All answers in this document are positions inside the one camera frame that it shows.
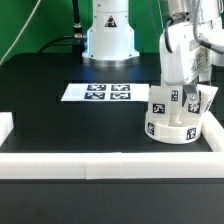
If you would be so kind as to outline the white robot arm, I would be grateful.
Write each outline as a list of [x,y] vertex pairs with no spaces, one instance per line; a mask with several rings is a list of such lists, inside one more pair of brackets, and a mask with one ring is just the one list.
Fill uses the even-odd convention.
[[[170,87],[183,89],[199,101],[197,80],[208,81],[211,67],[224,66],[222,0],[160,0],[168,16],[159,40],[161,84],[149,99],[169,102]],[[83,61],[100,67],[120,67],[139,59],[135,33],[128,21],[129,0],[93,0],[93,23],[87,31]]]

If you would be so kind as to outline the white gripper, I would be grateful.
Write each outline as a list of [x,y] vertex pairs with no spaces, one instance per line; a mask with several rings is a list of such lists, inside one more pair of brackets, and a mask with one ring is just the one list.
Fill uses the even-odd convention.
[[160,37],[161,79],[168,86],[183,86],[182,105],[200,100],[196,78],[211,77],[211,53],[200,46],[193,36],[193,25],[174,23],[169,19]]

